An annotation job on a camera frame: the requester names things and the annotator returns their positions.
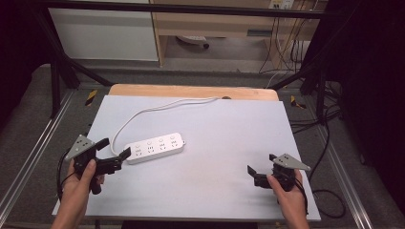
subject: white wall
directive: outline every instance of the white wall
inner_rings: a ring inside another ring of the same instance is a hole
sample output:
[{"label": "white wall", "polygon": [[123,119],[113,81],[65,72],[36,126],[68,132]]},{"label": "white wall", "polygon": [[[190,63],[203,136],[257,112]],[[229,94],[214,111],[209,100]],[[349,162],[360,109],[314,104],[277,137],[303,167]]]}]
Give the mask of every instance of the white wall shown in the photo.
[{"label": "white wall", "polygon": [[[148,0],[97,2],[148,3]],[[50,9],[65,53],[77,59],[158,61],[150,12]]]}]

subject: yellow and black tape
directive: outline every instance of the yellow and black tape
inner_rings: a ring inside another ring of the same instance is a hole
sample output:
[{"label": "yellow and black tape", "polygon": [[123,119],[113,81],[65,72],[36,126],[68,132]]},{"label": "yellow and black tape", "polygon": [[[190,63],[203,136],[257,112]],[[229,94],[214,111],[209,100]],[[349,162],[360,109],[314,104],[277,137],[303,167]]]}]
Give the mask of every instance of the yellow and black tape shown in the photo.
[{"label": "yellow and black tape", "polygon": [[299,104],[297,101],[295,101],[294,95],[291,96],[291,106],[299,107],[301,109],[306,109],[307,106],[305,104]]},{"label": "yellow and black tape", "polygon": [[93,100],[95,99],[97,94],[97,90],[92,90],[89,93],[89,96],[87,97],[86,103],[84,104],[87,107],[90,107],[92,105]]}]

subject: person's left hand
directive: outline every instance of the person's left hand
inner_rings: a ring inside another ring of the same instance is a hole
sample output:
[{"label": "person's left hand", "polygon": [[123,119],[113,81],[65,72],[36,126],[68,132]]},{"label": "person's left hand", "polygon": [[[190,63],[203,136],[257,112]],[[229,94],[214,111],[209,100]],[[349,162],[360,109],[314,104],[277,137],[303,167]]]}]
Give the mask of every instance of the person's left hand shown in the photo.
[{"label": "person's left hand", "polygon": [[[74,161],[72,160],[68,175],[74,172]],[[74,174],[66,179],[62,201],[52,228],[77,228],[86,213],[90,182],[95,172],[96,162],[92,159],[81,177]],[[104,176],[97,177],[97,184],[102,183],[104,183]]]}]

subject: hand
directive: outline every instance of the hand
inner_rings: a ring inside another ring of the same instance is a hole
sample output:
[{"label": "hand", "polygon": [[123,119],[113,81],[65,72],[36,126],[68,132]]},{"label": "hand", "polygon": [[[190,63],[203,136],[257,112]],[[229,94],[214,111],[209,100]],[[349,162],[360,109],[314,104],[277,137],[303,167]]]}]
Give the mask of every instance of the hand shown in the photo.
[{"label": "hand", "polygon": [[[74,161],[68,169],[68,175],[75,172]],[[65,181],[62,201],[57,211],[52,228],[77,228],[84,217],[89,200],[89,187],[96,172],[96,162],[92,159],[87,164],[83,175],[74,174]],[[97,177],[97,184],[104,183],[104,176]]]},{"label": "hand", "polygon": [[[302,183],[301,173],[298,170],[294,170],[294,172],[295,177]],[[291,191],[286,192],[274,176],[267,175],[267,180],[280,203],[288,228],[309,228],[304,196],[298,187],[294,186]]]}]

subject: silver metal bracket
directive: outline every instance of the silver metal bracket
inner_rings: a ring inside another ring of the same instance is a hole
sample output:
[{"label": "silver metal bracket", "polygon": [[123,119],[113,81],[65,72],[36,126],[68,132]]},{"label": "silver metal bracket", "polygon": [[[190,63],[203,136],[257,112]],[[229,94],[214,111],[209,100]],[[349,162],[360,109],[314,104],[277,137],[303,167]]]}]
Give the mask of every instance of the silver metal bracket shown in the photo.
[{"label": "silver metal bracket", "polygon": [[288,168],[288,169],[299,169],[299,170],[305,170],[309,171],[310,167],[303,162],[295,159],[294,157],[288,155],[288,154],[283,154],[281,156],[278,156],[274,158],[273,163],[278,164],[282,167]]},{"label": "silver metal bracket", "polygon": [[72,158],[81,155],[83,152],[87,151],[94,145],[95,143],[92,140],[90,140],[84,135],[79,135],[77,140],[75,141],[74,146],[72,146],[71,150],[66,155],[65,160],[68,161]]}]

